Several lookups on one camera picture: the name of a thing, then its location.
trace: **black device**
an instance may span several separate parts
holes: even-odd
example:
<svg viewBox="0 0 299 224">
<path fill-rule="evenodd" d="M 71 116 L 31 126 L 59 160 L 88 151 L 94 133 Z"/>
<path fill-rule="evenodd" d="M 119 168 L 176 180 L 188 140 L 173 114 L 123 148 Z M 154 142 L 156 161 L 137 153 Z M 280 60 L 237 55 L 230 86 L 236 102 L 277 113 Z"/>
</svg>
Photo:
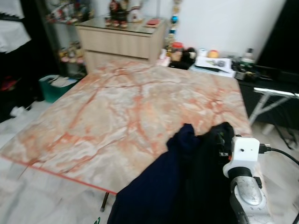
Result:
<svg viewBox="0 0 299 224">
<path fill-rule="evenodd" d="M 299 1 L 287 0 L 257 65 L 274 80 L 299 84 Z"/>
</svg>

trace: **white wall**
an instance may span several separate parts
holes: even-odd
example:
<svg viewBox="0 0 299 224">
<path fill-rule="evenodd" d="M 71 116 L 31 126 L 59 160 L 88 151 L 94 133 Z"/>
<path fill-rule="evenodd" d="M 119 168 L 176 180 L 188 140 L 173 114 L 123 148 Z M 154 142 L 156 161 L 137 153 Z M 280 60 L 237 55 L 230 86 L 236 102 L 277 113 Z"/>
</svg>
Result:
<svg viewBox="0 0 299 224">
<path fill-rule="evenodd" d="M 160 0 L 164 18 L 171 17 L 173 0 Z M 94 0 L 96 14 L 108 12 L 110 0 Z M 158 0 L 147 0 L 142 11 L 156 16 Z M 242 55 L 255 49 L 258 57 L 285 0 L 183 0 L 176 39 L 186 47 L 216 49 Z"/>
</svg>

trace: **power cord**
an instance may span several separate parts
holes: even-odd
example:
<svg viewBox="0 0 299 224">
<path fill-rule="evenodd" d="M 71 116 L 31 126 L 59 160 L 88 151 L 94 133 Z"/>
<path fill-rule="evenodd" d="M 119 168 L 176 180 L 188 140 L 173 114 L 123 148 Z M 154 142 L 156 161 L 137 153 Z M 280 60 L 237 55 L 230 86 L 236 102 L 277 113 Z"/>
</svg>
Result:
<svg viewBox="0 0 299 224">
<path fill-rule="evenodd" d="M 259 151 L 258 153 L 259 154 L 264 154 L 266 152 L 270 152 L 270 151 L 273 151 L 273 152 L 278 152 L 278 153 L 281 153 L 285 156 L 287 156 L 288 158 L 290 158 L 291 160 L 293 160 L 298 166 L 299 166 L 299 161 L 296 160 L 294 157 L 292 157 L 291 155 L 289 155 L 288 153 L 282 151 L 282 150 L 279 150 L 279 149 L 276 149 L 276 148 L 271 148 L 270 145 L 267 145 L 267 144 L 260 144 L 260 148 L 259 148 Z M 299 213 L 297 214 L 294 222 L 292 224 L 298 224 L 299 222 Z"/>
</svg>

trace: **marble-pattern board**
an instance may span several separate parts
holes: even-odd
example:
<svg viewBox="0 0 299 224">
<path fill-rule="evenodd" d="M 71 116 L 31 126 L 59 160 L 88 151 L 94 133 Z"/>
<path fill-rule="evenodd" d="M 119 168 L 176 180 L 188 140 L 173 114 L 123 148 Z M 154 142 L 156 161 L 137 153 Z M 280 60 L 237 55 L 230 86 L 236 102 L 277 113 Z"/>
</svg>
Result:
<svg viewBox="0 0 299 224">
<path fill-rule="evenodd" d="M 167 150 L 183 123 L 203 134 L 224 121 L 251 136 L 236 80 L 114 61 L 81 80 L 0 154 L 115 193 Z"/>
</svg>

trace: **cabinet drawer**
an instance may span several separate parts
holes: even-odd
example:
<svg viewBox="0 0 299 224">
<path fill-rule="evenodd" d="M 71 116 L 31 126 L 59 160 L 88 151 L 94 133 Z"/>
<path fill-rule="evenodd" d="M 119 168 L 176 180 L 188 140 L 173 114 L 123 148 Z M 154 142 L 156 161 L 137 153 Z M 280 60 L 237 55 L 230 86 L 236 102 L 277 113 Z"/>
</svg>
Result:
<svg viewBox="0 0 299 224">
<path fill-rule="evenodd" d="M 79 29 L 83 48 L 131 57 L 150 57 L 150 37 Z"/>
<path fill-rule="evenodd" d="M 80 29 L 83 48 L 86 50 L 119 54 L 119 40 L 117 34 Z"/>
<path fill-rule="evenodd" d="M 118 34 L 119 50 L 121 55 L 131 57 L 150 57 L 150 38 Z"/>
<path fill-rule="evenodd" d="M 88 73 L 95 70 L 103 62 L 112 61 L 112 60 L 128 60 L 128 61 L 135 61 L 141 63 L 149 62 L 147 59 L 142 59 L 142 58 L 131 58 L 126 56 L 104 54 L 104 53 L 98 53 L 92 51 L 85 51 L 84 57 L 87 64 Z"/>
</svg>

